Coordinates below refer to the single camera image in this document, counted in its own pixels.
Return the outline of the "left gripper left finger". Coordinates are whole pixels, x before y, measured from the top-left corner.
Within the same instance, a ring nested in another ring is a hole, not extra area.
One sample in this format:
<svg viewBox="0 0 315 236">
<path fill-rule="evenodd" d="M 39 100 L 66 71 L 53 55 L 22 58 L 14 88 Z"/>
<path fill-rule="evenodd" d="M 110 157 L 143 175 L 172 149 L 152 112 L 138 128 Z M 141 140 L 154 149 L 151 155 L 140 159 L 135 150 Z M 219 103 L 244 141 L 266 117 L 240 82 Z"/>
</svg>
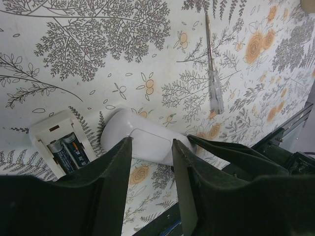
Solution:
<svg viewBox="0 0 315 236">
<path fill-rule="evenodd" d="M 63 176 L 0 178 L 3 236 L 119 236 L 131 166 L 132 139 Z"/>
</svg>

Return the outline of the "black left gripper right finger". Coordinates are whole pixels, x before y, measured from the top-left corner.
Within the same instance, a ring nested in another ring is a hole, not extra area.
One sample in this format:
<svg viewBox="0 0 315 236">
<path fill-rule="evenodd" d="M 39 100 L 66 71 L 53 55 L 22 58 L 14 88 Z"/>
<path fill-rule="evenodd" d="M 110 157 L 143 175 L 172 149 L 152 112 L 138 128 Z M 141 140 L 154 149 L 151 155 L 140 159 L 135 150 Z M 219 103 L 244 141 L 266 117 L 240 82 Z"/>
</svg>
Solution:
<svg viewBox="0 0 315 236">
<path fill-rule="evenodd" d="M 236 143 L 189 141 L 234 165 L 223 171 L 181 141 L 172 144 L 186 236 L 312 236 L 315 173 L 291 173 L 277 160 Z"/>
</svg>

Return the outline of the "long white remote control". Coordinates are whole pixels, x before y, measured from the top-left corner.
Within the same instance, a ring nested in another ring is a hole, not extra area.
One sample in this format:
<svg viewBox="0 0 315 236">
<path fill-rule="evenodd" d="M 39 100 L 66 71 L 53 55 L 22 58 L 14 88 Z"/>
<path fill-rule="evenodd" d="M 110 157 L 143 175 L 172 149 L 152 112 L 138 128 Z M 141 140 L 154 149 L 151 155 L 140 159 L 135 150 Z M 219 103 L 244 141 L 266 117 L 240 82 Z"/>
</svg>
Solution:
<svg viewBox="0 0 315 236">
<path fill-rule="evenodd" d="M 29 128 L 31 143 L 57 178 L 96 160 L 79 120 L 62 111 Z"/>
</svg>

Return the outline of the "small white display remote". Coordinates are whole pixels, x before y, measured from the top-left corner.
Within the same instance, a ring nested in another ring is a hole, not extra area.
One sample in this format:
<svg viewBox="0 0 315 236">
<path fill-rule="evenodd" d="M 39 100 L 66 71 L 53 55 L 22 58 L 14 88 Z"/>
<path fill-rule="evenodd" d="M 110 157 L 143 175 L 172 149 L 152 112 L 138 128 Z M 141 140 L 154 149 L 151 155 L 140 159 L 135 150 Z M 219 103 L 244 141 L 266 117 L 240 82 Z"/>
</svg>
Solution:
<svg viewBox="0 0 315 236">
<path fill-rule="evenodd" d="M 127 109 L 120 109 L 109 119 L 100 138 L 105 151 L 121 139 L 132 138 L 132 157 L 158 164 L 173 166 L 172 143 L 181 141 L 193 153 L 197 147 L 180 133 L 160 126 Z"/>
</svg>

